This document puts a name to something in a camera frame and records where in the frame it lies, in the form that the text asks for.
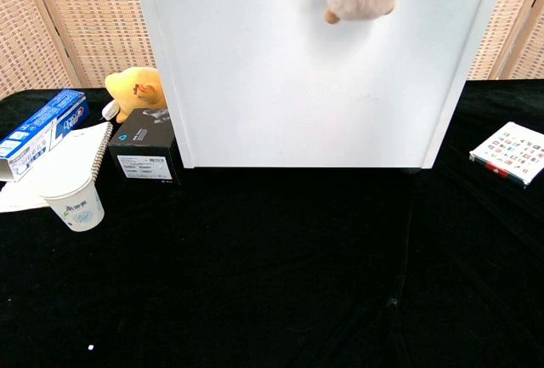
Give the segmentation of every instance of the blue toothpaste box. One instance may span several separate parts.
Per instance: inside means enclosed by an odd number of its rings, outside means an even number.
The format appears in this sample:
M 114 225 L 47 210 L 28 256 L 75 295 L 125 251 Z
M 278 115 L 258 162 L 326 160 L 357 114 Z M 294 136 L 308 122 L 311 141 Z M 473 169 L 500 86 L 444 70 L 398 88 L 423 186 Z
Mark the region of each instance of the blue toothpaste box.
M 0 181 L 17 181 L 89 115 L 85 94 L 64 89 L 0 143 Z

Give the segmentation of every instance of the black box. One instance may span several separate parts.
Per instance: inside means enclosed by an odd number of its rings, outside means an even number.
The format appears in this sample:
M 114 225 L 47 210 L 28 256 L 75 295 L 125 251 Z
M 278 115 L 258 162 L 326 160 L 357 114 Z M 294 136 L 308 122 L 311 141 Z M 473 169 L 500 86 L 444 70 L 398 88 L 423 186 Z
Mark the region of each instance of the black box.
M 127 178 L 180 184 L 183 164 L 168 109 L 134 109 L 108 150 Z

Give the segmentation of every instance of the white panel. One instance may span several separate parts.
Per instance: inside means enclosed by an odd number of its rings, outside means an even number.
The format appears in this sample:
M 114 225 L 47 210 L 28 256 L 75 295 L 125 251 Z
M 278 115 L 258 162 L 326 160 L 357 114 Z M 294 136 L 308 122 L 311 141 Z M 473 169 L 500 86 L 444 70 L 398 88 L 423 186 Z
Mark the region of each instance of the white panel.
M 326 0 L 141 2 L 187 167 L 423 166 L 480 5 L 328 25 Z

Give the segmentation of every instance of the black tablecloth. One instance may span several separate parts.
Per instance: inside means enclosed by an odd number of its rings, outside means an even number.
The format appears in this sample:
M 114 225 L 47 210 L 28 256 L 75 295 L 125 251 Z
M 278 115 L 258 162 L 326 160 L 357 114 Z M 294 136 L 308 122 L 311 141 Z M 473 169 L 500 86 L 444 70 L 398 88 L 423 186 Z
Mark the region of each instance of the black tablecloth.
M 432 171 L 185 170 L 0 218 L 0 366 L 543 366 L 544 177 L 468 160 L 543 82 L 470 82 Z M 0 102 L 0 138 L 56 94 Z M 95 124 L 108 101 L 87 90 Z

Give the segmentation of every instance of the paper cup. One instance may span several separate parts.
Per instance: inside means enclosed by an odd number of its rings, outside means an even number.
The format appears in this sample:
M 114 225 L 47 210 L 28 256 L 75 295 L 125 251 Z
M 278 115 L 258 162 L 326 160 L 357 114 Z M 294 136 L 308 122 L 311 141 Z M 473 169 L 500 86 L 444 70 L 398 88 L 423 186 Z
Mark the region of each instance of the paper cup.
M 70 194 L 41 197 L 76 232 L 92 229 L 104 218 L 104 208 L 91 178 Z

